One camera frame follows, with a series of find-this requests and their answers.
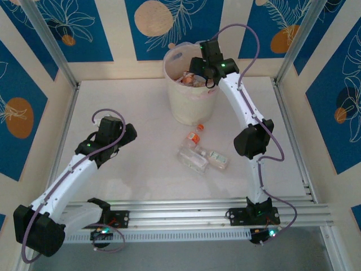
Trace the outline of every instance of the white floor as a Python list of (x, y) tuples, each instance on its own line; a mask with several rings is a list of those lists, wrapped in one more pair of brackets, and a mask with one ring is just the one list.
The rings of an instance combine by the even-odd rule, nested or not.
[[(244, 79), (244, 84), (265, 119), (274, 121), (274, 135), (285, 151), (284, 162), (266, 162), (264, 175), (269, 192), (276, 196), (305, 195), (270, 78), (249, 77)], [(97, 130), (90, 118), (101, 108), (120, 112), (127, 123), (134, 125), (138, 137), (122, 147), (116, 158), (102, 165), (76, 194), (74, 201), (92, 197), (103, 200), (172, 200), (247, 196), (243, 163), (246, 158), (239, 156), (233, 147), (233, 139), (241, 131), (226, 96), (219, 94), (213, 116), (204, 124), (200, 145), (219, 151), (231, 162), (223, 173), (208, 168), (202, 176), (176, 158), (179, 144), (192, 127), (180, 124), (172, 117), (164, 79), (83, 81), (59, 173), (78, 144)], [(273, 142), (270, 142), (267, 154), (279, 157)]]

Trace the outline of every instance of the trash bin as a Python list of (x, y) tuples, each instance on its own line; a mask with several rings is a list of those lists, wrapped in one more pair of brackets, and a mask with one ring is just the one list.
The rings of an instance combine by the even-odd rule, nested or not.
[(167, 81), (172, 114), (186, 125), (197, 125), (210, 119), (219, 88), (195, 88), (175, 80), (188, 71), (193, 57), (202, 57), (198, 44), (184, 42), (169, 50), (163, 59), (163, 73)]

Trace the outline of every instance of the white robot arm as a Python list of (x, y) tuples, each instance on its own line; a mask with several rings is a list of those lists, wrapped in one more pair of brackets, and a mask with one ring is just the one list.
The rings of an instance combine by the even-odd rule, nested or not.
[[(131, 124), (124, 126), (118, 118), (103, 117), (99, 130), (79, 144), (76, 154), (56, 181), (29, 207), (17, 207), (14, 212), (16, 240), (19, 243), (25, 240), (26, 246), (50, 257), (59, 250), (66, 235), (93, 223), (109, 225), (112, 218), (119, 218), (124, 211), (111, 211), (108, 203), (95, 198), (68, 213), (63, 212), (74, 194), (99, 167), (136, 137), (137, 132)], [(118, 228), (120, 224), (127, 225), (127, 220), (116, 219), (112, 223)]]
[[(225, 93), (228, 100), (230, 101), (233, 110), (236, 113), (238, 121), (240, 123), (241, 130), (246, 129), (249, 125), (256, 126), (258, 122), (252, 117), (252, 113), (249, 110), (246, 102), (243, 100), (240, 95), (237, 84), (239, 80), (239, 73), (231, 73), (227, 75), (226, 78), (222, 78), (219, 81), (219, 88)], [(250, 105), (253, 108), (253, 111), (257, 115), (260, 120), (263, 120), (262, 114), (257, 110), (255, 105), (253, 104), (250, 96), (248, 95), (243, 83), (241, 83), (241, 88), (243, 89), (243, 93), (246, 95)], [(248, 164), (248, 198), (253, 203), (261, 203), (267, 200), (268, 196), (261, 189), (261, 185), (259, 182), (258, 176), (258, 158), (262, 156), (261, 154), (257, 154), (253, 157), (253, 159), (243, 158), (243, 163)]]

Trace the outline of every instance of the clear plastic bottle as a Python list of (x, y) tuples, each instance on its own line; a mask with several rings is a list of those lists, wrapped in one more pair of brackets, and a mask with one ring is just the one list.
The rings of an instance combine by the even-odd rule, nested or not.
[(209, 164), (207, 159), (202, 155), (186, 147), (179, 148), (177, 157), (182, 164), (201, 174), (205, 173), (205, 170)]
[(196, 128), (195, 132), (190, 132), (187, 137), (182, 142), (182, 147), (190, 148), (192, 150), (195, 149), (201, 138), (199, 137), (199, 133), (201, 133), (204, 129), (204, 126), (199, 124)]
[(206, 158), (212, 166), (219, 170), (225, 170), (230, 162), (229, 158), (216, 151), (208, 151), (200, 146), (195, 147), (195, 152)]

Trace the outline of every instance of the purple cable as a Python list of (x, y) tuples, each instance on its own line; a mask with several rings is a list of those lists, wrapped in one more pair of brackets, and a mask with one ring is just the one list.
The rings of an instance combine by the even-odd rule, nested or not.
[[(97, 110), (94, 112), (93, 116), (91, 117), (91, 121), (93, 123), (95, 123), (94, 121), (94, 117), (96, 114), (102, 112), (102, 111), (110, 111), (110, 112), (113, 112), (115, 114), (118, 115), (118, 117), (121, 119), (122, 123), (123, 123), (123, 129), (122, 129), (122, 133), (120, 134), (120, 136), (117, 138), (117, 140), (115, 140), (113, 143), (109, 144), (108, 146), (105, 146), (103, 148), (100, 148), (96, 151), (93, 151), (91, 152), (90, 154), (88, 154), (87, 156), (85, 156), (84, 158), (82, 158), (81, 160), (79, 160), (74, 166), (72, 166), (71, 168), (71, 171), (67, 171), (64, 176), (54, 185), (54, 187), (50, 190), (50, 192), (46, 195), (46, 197), (44, 198), (44, 202), (47, 202), (49, 200), (49, 198), (51, 197), (51, 195), (55, 192), (55, 190), (61, 185), (61, 183), (69, 176), (70, 173), (72, 173), (81, 163), (83, 163), (85, 160), (87, 160), (89, 157), (95, 155), (95, 154), (98, 154), (100, 153), (101, 151), (104, 151), (108, 148), (111, 148), (113, 147), (115, 144), (117, 144), (121, 139), (122, 137), (124, 136), (124, 133), (125, 133), (125, 120), (123, 118), (122, 115), (120, 115), (120, 113), (118, 113), (117, 111), (113, 110), (113, 109), (110, 109), (110, 108), (105, 108), (105, 109), (100, 109), (100, 110)], [(23, 261), (26, 263), (26, 264), (31, 264), (33, 263), (34, 261), (36, 261), (37, 259), (39, 259), (39, 257), (41, 256), (41, 254), (37, 255), (36, 257), (34, 257), (33, 259), (31, 260), (28, 260), (27, 259), (27, 255), (25, 253), (25, 249), (27, 247), (27, 241), (28, 241), (28, 237), (29, 237), (29, 233), (30, 233), (30, 229), (31, 227), (33, 226), (34, 224), (34, 221), (35, 221), (35, 218), (36, 216), (40, 213), (40, 210), (41, 208), (44, 206), (44, 204), (40, 204), (39, 207), (36, 209), (35, 213), (33, 214), (32, 218), (30, 219), (29, 221), (29, 224), (27, 226), (27, 229), (25, 231), (25, 234), (24, 234), (24, 238), (23, 238), (23, 244), (21, 245), (21, 257), (23, 258)]]
[[(238, 90), (240, 92), (240, 94), (242, 95), (242, 98), (243, 100), (245, 101), (245, 103), (247, 104), (247, 107), (249, 108), (250, 112), (252, 113), (252, 115), (255, 115), (254, 113), (254, 110), (252, 108), (252, 106), (250, 105), (246, 95), (244, 94), (243, 92), (243, 89), (241, 87), (241, 83), (242, 83), (242, 78), (243, 76), (245, 75), (245, 73), (249, 70), (249, 68), (253, 65), (253, 63), (256, 61), (256, 59), (258, 58), (258, 54), (259, 54), (259, 48), (260, 48), (260, 44), (259, 44), (259, 38), (256, 34), (256, 32), (251, 28), (249, 27), (248, 25), (245, 25), (245, 24), (229, 24), (227, 25), (226, 27), (222, 28), (220, 31), (218, 31), (212, 39), (214, 38), (217, 38), (218, 35), (223, 32), (224, 30), (226, 30), (227, 28), (229, 27), (235, 27), (235, 26), (239, 26), (239, 27), (244, 27), (248, 30), (250, 30), (252, 32), (252, 34), (254, 35), (255, 39), (256, 39), (256, 43), (257, 43), (257, 51), (256, 51), (256, 54), (253, 58), (253, 60), (251, 61), (251, 63), (246, 67), (246, 69), (241, 73), (240, 77), (239, 77), (239, 80), (238, 80)], [(270, 160), (273, 160), (273, 161), (278, 161), (278, 162), (282, 162), (284, 161), (284, 152), (283, 152), (283, 149), (280, 145), (280, 143), (278, 142), (278, 140), (275, 138), (275, 136), (271, 133), (271, 131), (262, 123), (262, 121), (258, 118), (258, 117), (254, 117), (254, 119), (261, 125), (261, 127), (264, 128), (264, 130), (267, 132), (267, 134), (272, 138), (272, 140), (275, 142), (275, 144), (277, 145), (277, 148), (279, 149), (280, 153), (281, 153), (281, 158), (275, 158), (275, 157), (272, 157), (272, 156), (261, 156), (259, 159), (258, 159), (258, 162), (261, 162), (263, 159), (270, 159)], [(284, 230), (287, 230), (288, 228), (290, 228), (292, 226), (292, 224), (295, 222), (295, 220), (297, 219), (297, 210), (295, 208), (295, 206), (293, 206), (292, 204), (290, 204), (289, 202), (285, 201), (285, 200), (282, 200), (276, 196), (272, 196), (270, 193), (268, 193), (265, 188), (264, 188), (264, 184), (263, 184), (263, 178), (262, 178), (262, 168), (261, 168), (261, 163), (258, 163), (258, 176), (259, 176), (259, 182), (261, 184), (261, 189), (262, 191), (267, 195), (269, 196), (270, 198), (272, 199), (275, 199), (279, 202), (282, 202), (284, 204), (287, 204), (288, 206), (290, 206), (293, 210), (294, 210), (294, 218), (293, 220), (281, 231), (279, 231), (279, 233), (274, 236), (274, 237), (277, 237), (278, 235), (280, 235), (280, 233), (282, 233)], [(265, 243), (268, 243), (269, 241), (273, 240), (274, 239), (271, 238), (271, 239), (268, 239), (266, 240), (265, 242), (262, 243), (265, 244)]]
[(122, 244), (121, 247), (115, 248), (114, 250), (103, 250), (103, 249), (97, 248), (97, 247), (95, 246), (95, 240), (96, 240), (99, 236), (101, 236), (101, 235), (98, 235), (98, 236), (96, 236), (96, 237), (93, 239), (93, 241), (91, 242), (91, 244), (93, 245), (95, 251), (107, 252), (107, 253), (115, 253), (115, 252), (121, 251), (121, 250), (125, 247), (125, 237), (124, 237), (124, 235), (123, 235), (117, 228), (114, 228), (114, 227), (109, 226), (109, 225), (107, 225), (107, 224), (99, 224), (99, 223), (90, 224), (89, 226), (96, 226), (96, 227), (103, 227), (103, 228), (104, 228), (104, 227), (106, 227), (106, 228), (111, 228), (113, 231), (116, 231), (116, 232), (121, 236), (121, 238), (123, 239), (123, 244)]

